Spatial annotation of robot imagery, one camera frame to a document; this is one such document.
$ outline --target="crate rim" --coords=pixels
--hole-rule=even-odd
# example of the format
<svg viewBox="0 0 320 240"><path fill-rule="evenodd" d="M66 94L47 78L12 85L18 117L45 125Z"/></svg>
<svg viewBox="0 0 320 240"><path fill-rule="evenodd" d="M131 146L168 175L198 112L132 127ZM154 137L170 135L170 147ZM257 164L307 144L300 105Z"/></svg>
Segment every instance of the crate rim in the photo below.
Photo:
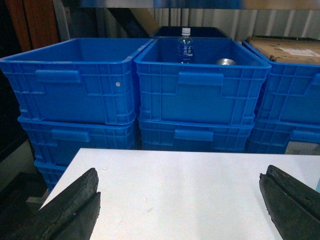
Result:
<svg viewBox="0 0 320 240"><path fill-rule="evenodd" d="M22 116L18 117L19 122L27 124L40 124L40 125L49 125L49 126L58 126L58 127L74 127L74 128L95 128L95 129L112 129L112 130L124 130L130 128L137 118L131 121L128 124L124 125L109 125L101 123L86 123L86 122L65 122L65 121L46 121L46 120L32 120L30 118L25 118Z"/></svg>
<svg viewBox="0 0 320 240"><path fill-rule="evenodd" d="M313 129L320 129L320 125L313 125L313 124L303 124L297 122L287 122L287 121L279 121L273 119L262 119L262 118L255 118L254 121L264 124L277 124L277 125L284 125L284 126L294 126L294 127L304 127L304 128L313 128Z"/></svg>
<svg viewBox="0 0 320 240"><path fill-rule="evenodd" d="M52 170L58 170L58 171L65 171L67 169L67 166L62 166L62 165L54 165L51 163L43 163L41 161L39 161L38 159L36 159L34 161L34 165L37 168L43 168L43 169L52 169Z"/></svg>
<svg viewBox="0 0 320 240"><path fill-rule="evenodd" d="M254 48L247 40L242 41L242 44L248 47L250 51L252 51L254 54L256 54L259 58L262 60L266 61L268 64L271 65L279 65L279 66L284 66L284 65L289 65L289 66L296 66L296 67L308 67L308 68L319 68L320 65L318 64L305 64L305 63L292 63L292 62L275 62L271 61L268 59L265 55L263 55L259 50Z"/></svg>
<svg viewBox="0 0 320 240"><path fill-rule="evenodd" d="M32 49L30 51L25 51L25 52L20 52L14 55L10 55L10 56L6 56L6 57L2 57L0 58L0 64L1 63L10 63L10 64L41 64L41 65L105 65L105 64L109 64L109 65L116 65L116 64L124 64L124 63L128 63L130 62L134 57L136 57L137 55L139 55L139 53L141 53L148 45L150 45L154 39L152 38L134 38L135 40L147 40L147 42L145 44L143 44L142 46L140 46L137 50L135 50L134 52L132 52L130 54L130 56L127 56L124 60L122 61L36 61L36 60L10 60L10 58L12 57L17 57L17 56L21 56L21 55L25 55L25 54L29 54L29 53L37 53L42 51L43 49L46 48L53 48L54 46L59 46L59 45L63 45L65 43L69 43L69 42L75 42L75 41L80 41L80 40L89 40L89 39L108 39L108 38L101 38L101 37L79 37L79 38L74 38L74 39L70 39L67 41L62 41L53 45L49 45L49 46L44 46L44 47L40 47L37 49ZM116 37L111 37L111 39L117 39L117 40L121 40L121 39L128 39L128 38L116 38Z"/></svg>
<svg viewBox="0 0 320 240"><path fill-rule="evenodd" d="M153 42L151 42L144 50L143 52L136 57L134 60L137 64L148 64L148 65L168 65L168 66L186 66L185 63L179 63L179 62L154 62L154 61L142 61L142 58L146 56L146 54L149 52L149 50L157 44L158 41L161 41L165 37L157 38ZM179 37L166 37L168 39L178 39ZM260 57L255 55L254 53L248 51L244 46L242 46L237 41L233 41L231 38L220 38L220 37L197 37L198 40L220 40L220 41L230 41L234 44L236 44L238 47L240 47L242 50L244 50L247 54L251 55L257 62L260 63L259 66L250 66L250 65L218 65L218 64L199 64L199 63L188 63L188 66L191 67L198 67L198 68L227 68L227 69L271 69L271 65L262 60Z"/></svg>
<svg viewBox="0 0 320 240"><path fill-rule="evenodd" d="M184 122L184 121L156 121L150 119L143 119L140 115L137 117L138 121L144 123L152 124L168 124L168 125L180 125L180 126L190 126L190 127L203 127L203 128L226 128L226 129L252 129L254 124L214 124L214 123L197 123L197 122Z"/></svg>

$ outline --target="blue plastic crate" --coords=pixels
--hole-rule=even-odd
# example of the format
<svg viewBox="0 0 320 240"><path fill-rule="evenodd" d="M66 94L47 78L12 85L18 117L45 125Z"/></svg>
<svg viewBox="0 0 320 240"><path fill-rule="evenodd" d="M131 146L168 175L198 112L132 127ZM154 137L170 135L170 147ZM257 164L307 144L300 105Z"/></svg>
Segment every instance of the blue plastic crate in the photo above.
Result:
<svg viewBox="0 0 320 240"><path fill-rule="evenodd" d="M261 88L257 117L320 124L320 65L273 62L248 42L242 45L272 66Z"/></svg>
<svg viewBox="0 0 320 240"><path fill-rule="evenodd" d="M166 37L181 37L182 26L161 26L159 27L151 38L166 38ZM216 27L192 26L191 37L201 38L228 38L228 36Z"/></svg>
<svg viewBox="0 0 320 240"><path fill-rule="evenodd" d="M255 119L246 152L284 154L289 142L320 144L320 126Z"/></svg>
<svg viewBox="0 0 320 240"><path fill-rule="evenodd" d="M35 160L34 165L42 174L44 181L48 187L49 193L54 189L59 179L66 171L66 166L53 165Z"/></svg>
<svg viewBox="0 0 320 240"><path fill-rule="evenodd" d="M24 118L126 125L140 105L135 57L150 39L78 38L0 59Z"/></svg>
<svg viewBox="0 0 320 240"><path fill-rule="evenodd" d="M270 65L229 38L195 38L194 63L177 57L178 38L159 38L136 59L140 118L250 125ZM222 58L238 65L216 65Z"/></svg>
<svg viewBox="0 0 320 240"><path fill-rule="evenodd" d="M137 149L138 123L128 125L33 121L19 117L39 162L68 166L80 148Z"/></svg>
<svg viewBox="0 0 320 240"><path fill-rule="evenodd" d="M242 153L253 125L139 119L143 150Z"/></svg>

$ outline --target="white sticker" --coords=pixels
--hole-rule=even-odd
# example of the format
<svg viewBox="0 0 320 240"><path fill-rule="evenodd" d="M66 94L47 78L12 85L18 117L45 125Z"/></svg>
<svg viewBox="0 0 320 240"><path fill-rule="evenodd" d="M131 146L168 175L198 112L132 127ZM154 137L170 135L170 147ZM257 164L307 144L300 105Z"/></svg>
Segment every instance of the white sticker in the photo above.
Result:
<svg viewBox="0 0 320 240"><path fill-rule="evenodd" d="M290 141L285 154L320 155L320 145L317 143Z"/></svg>
<svg viewBox="0 0 320 240"><path fill-rule="evenodd" d="M288 48L288 47L279 47L279 48L291 55L306 56L306 57L320 57L319 54L315 53L314 51L311 51L310 49L298 49L298 48Z"/></svg>

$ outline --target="white table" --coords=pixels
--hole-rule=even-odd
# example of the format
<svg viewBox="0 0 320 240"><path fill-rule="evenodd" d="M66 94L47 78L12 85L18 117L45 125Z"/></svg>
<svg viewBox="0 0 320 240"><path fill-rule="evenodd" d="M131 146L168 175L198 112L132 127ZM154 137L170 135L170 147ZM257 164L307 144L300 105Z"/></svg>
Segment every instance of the white table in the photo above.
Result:
<svg viewBox="0 0 320 240"><path fill-rule="evenodd" d="M94 167L92 240L281 240L259 189L271 164L316 188L320 156L81 149L45 204Z"/></svg>

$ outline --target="bottle label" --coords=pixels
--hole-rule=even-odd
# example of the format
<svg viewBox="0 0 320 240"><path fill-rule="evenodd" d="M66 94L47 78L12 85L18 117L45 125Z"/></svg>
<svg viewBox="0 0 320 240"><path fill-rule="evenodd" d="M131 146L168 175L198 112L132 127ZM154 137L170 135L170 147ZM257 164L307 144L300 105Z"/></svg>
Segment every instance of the bottle label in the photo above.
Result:
<svg viewBox="0 0 320 240"><path fill-rule="evenodd" d="M181 62L190 62L194 55L193 45L179 43L178 44L178 59Z"/></svg>

